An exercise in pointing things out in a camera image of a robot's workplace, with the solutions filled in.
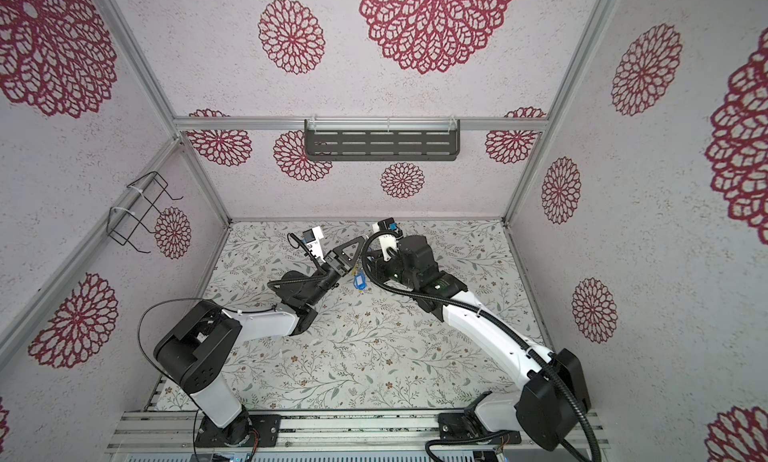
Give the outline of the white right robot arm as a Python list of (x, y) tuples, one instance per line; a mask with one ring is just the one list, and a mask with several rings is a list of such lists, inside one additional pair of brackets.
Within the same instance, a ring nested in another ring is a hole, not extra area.
[(413, 299), (469, 338), (516, 388), (486, 391), (463, 412), (439, 415), (438, 444), (518, 443), (527, 436), (546, 451), (563, 448), (578, 461), (601, 460), (587, 417), (591, 401), (585, 375), (575, 354), (554, 352), (504, 322), (464, 282), (440, 269), (425, 237), (389, 229), (366, 243), (362, 266), (374, 285)]

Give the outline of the keyring bunch with blue tags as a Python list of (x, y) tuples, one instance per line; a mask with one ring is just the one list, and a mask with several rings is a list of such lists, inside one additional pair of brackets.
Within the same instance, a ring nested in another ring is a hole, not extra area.
[(353, 285), (356, 290), (364, 291), (367, 287), (367, 279), (361, 268), (356, 268), (353, 274)]

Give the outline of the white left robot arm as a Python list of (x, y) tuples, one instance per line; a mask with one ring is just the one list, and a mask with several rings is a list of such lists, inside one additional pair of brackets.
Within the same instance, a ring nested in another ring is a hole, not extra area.
[(353, 238), (324, 257), (291, 233), (315, 265), (309, 274), (288, 271), (267, 283), (278, 302), (268, 309), (229, 309), (200, 299), (156, 344), (152, 359), (203, 413), (203, 438), (229, 447), (253, 443), (258, 430), (250, 413), (225, 381), (223, 368), (232, 350), (245, 342), (292, 337), (306, 332), (317, 317), (315, 306), (353, 271), (365, 238)]

